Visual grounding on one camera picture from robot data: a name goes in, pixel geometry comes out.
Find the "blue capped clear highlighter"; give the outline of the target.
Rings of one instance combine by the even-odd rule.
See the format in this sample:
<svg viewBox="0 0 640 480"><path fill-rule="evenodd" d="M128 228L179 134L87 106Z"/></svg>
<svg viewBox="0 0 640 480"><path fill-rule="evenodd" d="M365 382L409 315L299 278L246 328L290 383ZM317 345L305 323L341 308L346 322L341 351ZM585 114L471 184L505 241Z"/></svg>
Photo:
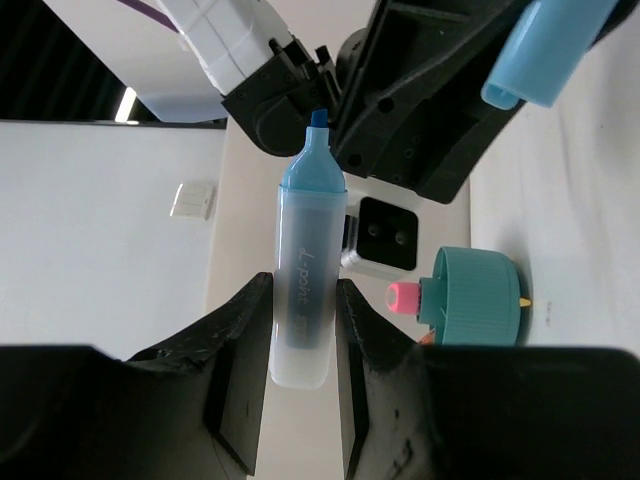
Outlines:
<svg viewBox="0 0 640 480"><path fill-rule="evenodd" d="M318 109L279 184L269 372L286 388L317 389L329 369L348 200L329 137Z"/></svg>

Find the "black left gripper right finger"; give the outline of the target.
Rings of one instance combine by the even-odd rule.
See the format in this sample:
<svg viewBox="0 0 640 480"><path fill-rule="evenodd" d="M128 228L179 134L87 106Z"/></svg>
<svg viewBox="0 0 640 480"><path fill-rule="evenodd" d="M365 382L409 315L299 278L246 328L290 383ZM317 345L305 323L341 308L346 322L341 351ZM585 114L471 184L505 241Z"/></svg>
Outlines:
<svg viewBox="0 0 640 480"><path fill-rule="evenodd" d="M355 283L336 290L336 354L346 479L418 476L425 407L417 344L381 316Z"/></svg>

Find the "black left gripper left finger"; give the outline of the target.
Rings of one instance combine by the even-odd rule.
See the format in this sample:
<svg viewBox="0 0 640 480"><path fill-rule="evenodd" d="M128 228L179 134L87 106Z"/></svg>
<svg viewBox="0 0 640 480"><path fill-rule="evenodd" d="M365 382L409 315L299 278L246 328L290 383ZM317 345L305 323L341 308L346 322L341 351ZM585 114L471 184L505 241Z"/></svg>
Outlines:
<svg viewBox="0 0 640 480"><path fill-rule="evenodd" d="M253 476L273 318L273 275L256 274L231 299L128 362L188 373L210 367L204 426L246 476Z"/></svg>

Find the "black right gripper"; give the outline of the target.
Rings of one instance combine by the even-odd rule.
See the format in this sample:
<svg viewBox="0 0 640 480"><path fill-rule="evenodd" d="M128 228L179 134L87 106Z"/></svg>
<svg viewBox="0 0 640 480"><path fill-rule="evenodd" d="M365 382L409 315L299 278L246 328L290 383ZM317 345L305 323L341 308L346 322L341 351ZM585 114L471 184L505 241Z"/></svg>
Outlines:
<svg viewBox="0 0 640 480"><path fill-rule="evenodd" d="M379 1L336 59L341 168L449 204L511 120L481 88L524 1Z"/></svg>

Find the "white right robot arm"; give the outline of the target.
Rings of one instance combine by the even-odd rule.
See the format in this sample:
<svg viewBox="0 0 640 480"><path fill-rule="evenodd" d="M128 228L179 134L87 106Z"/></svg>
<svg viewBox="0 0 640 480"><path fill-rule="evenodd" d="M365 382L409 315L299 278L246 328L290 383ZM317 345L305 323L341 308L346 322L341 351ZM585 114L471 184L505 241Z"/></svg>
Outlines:
<svg viewBox="0 0 640 480"><path fill-rule="evenodd" d="M450 203L509 115L481 87L521 1L379 1L337 56L314 53L266 1L163 1L161 11L262 151L297 153L329 112L340 167Z"/></svg>

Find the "thin orange pen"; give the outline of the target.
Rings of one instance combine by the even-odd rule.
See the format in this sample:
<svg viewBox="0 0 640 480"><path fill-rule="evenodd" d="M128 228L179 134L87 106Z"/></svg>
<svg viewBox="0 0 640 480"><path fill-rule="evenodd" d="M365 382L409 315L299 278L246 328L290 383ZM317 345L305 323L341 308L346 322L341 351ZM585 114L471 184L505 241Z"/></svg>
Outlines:
<svg viewBox="0 0 640 480"><path fill-rule="evenodd" d="M423 345L433 345L435 343L435 332L430 331L427 335L419 340L419 343Z"/></svg>

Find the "pink capped marker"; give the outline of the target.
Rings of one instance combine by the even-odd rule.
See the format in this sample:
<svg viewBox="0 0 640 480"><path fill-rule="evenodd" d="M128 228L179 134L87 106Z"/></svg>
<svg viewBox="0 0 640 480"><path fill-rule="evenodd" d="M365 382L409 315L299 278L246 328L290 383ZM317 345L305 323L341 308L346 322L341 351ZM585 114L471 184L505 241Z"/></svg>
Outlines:
<svg viewBox="0 0 640 480"><path fill-rule="evenodd" d="M386 290L387 308L395 314L417 316L420 311L419 283L394 282Z"/></svg>

